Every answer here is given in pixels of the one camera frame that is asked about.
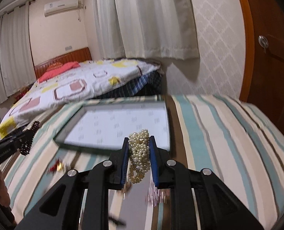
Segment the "striped bedsheet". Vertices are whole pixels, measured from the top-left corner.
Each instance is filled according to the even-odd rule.
[[[172,158],[192,170],[212,169],[264,228],[270,229],[284,213],[284,137],[254,105],[215,95],[86,100],[39,115],[37,119],[44,120],[53,114],[35,135],[30,155],[13,156],[0,166],[16,221],[63,175],[46,173],[57,158],[78,171],[92,169],[108,158],[58,149],[53,142],[81,106],[162,99],[169,111]],[[126,229],[170,229],[170,205],[152,208],[144,203],[150,180],[148,172],[124,200],[109,191],[109,214],[124,220]],[[109,229],[115,226],[109,223]]]

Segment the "jewelry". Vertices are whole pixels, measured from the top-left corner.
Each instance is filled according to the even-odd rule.
[[[70,170],[69,164],[64,164],[61,159],[56,159],[53,166],[48,169],[47,174],[55,174],[55,172],[67,172],[68,170]]]
[[[129,180],[129,176],[126,176],[126,182],[124,184],[124,187],[121,190],[117,190],[118,195],[122,195],[123,199],[126,198],[126,193],[130,190],[131,188],[131,181]]]
[[[149,131],[141,130],[139,133],[129,134],[129,179],[132,183],[139,183],[150,170],[149,163]]]
[[[153,208],[159,203],[167,203],[170,200],[170,189],[158,189],[153,181],[150,181],[149,191],[145,197],[145,203]]]

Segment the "wallpaper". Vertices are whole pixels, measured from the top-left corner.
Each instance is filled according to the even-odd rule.
[[[239,0],[192,0],[200,59],[164,59],[169,94],[226,94],[241,91],[245,34]]]

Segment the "wooden headboard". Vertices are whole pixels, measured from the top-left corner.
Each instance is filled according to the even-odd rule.
[[[88,47],[57,56],[53,59],[47,60],[35,66],[34,67],[35,75],[37,79],[40,78],[46,72],[47,67],[52,63],[61,62],[64,64],[70,61],[83,62],[86,60],[92,60],[91,53]]]

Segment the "wooden door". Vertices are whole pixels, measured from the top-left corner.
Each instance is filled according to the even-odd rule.
[[[255,104],[284,134],[284,13],[275,0],[248,0],[255,56],[247,102]],[[265,36],[268,49],[258,42]]]

